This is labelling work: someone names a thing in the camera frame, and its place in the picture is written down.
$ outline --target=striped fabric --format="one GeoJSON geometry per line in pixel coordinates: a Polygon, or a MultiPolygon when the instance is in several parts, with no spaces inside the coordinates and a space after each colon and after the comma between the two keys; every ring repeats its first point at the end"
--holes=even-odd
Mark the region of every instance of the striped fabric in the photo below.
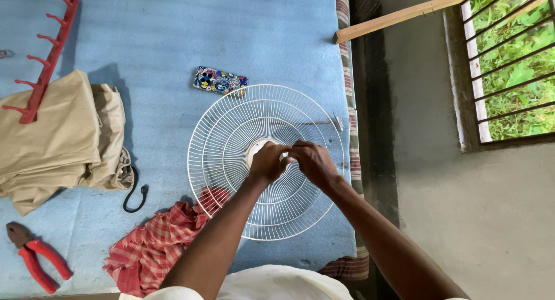
{"type": "MultiPolygon", "coordinates": [[[[336,0],[337,20],[339,29],[350,26],[349,0],[336,0]]],[[[362,190],[362,178],[360,168],[360,155],[358,151],[358,129],[355,110],[355,92],[351,81],[350,41],[339,44],[343,72],[345,76],[345,96],[347,97],[347,109],[349,110],[350,144],[349,160],[351,162],[351,185],[355,191],[364,198],[362,190]]],[[[362,281],[368,277],[369,272],[368,250],[361,240],[357,240],[356,257],[343,257],[329,262],[318,272],[333,278],[351,281],[362,281]]]]}

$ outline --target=red coat hook rack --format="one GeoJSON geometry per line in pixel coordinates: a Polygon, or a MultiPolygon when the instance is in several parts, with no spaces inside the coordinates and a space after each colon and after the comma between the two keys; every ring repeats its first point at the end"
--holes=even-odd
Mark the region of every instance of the red coat hook rack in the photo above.
{"type": "Polygon", "coordinates": [[[61,25],[56,39],[52,39],[48,36],[43,36],[42,34],[37,34],[37,37],[52,42],[52,49],[50,50],[50,54],[48,54],[48,58],[46,60],[43,60],[35,56],[27,55],[27,58],[29,58],[30,60],[39,61],[43,64],[43,68],[40,72],[40,76],[38,76],[37,82],[32,83],[19,79],[16,80],[17,84],[29,84],[31,88],[33,88],[33,93],[31,93],[31,97],[27,101],[27,107],[19,108],[7,105],[2,106],[2,108],[5,110],[16,110],[18,112],[21,112],[21,118],[19,119],[19,124],[21,125],[26,125],[37,120],[38,107],[42,102],[42,98],[45,96],[46,88],[50,83],[50,78],[52,77],[52,73],[54,72],[54,68],[56,67],[56,63],[58,62],[58,58],[62,53],[62,48],[64,48],[64,44],[66,44],[69,30],[71,29],[71,25],[73,23],[73,18],[75,18],[75,12],[77,12],[77,7],[79,6],[79,0],[63,1],[67,5],[66,14],[64,15],[63,19],[54,15],[46,14],[46,17],[57,20],[61,25]]]}

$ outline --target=cable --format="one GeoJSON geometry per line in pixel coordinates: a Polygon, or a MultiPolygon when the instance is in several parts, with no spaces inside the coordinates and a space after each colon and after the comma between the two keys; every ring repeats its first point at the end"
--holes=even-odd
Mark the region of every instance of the cable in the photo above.
{"type": "Polygon", "coordinates": [[[123,201],[123,210],[125,210],[125,212],[128,212],[128,213],[134,213],[134,212],[139,211],[143,207],[144,203],[147,201],[147,193],[148,193],[148,185],[143,185],[140,188],[140,192],[141,192],[141,194],[143,194],[143,201],[140,203],[140,205],[136,209],[129,210],[127,208],[127,202],[129,201],[129,197],[131,197],[131,195],[135,191],[135,188],[137,187],[137,183],[139,183],[139,171],[137,171],[137,169],[135,169],[135,167],[131,167],[131,169],[133,169],[133,174],[135,174],[135,182],[133,183],[133,187],[131,188],[131,191],[129,192],[129,194],[127,194],[127,197],[123,201]]]}

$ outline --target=white wire fan grill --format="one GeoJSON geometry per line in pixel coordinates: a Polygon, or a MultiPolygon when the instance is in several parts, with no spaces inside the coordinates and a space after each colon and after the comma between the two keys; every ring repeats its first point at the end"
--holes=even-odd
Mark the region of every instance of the white wire fan grill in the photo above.
{"type": "MultiPolygon", "coordinates": [[[[299,91],[272,84],[248,86],[223,96],[199,120],[187,155],[191,188],[210,216],[249,174],[252,155],[265,142],[322,145],[343,174],[345,156],[328,114],[299,91]]],[[[333,202],[299,170],[298,162],[262,193],[243,230],[252,240],[283,240],[315,225],[333,202]]]]}

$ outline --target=smartphone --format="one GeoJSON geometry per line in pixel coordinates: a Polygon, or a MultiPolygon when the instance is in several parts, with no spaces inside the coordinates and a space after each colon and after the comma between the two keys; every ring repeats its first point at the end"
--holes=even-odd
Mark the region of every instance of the smartphone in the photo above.
{"type": "Polygon", "coordinates": [[[244,76],[199,66],[193,86],[214,93],[228,94],[246,87],[248,83],[249,80],[244,76]]]}

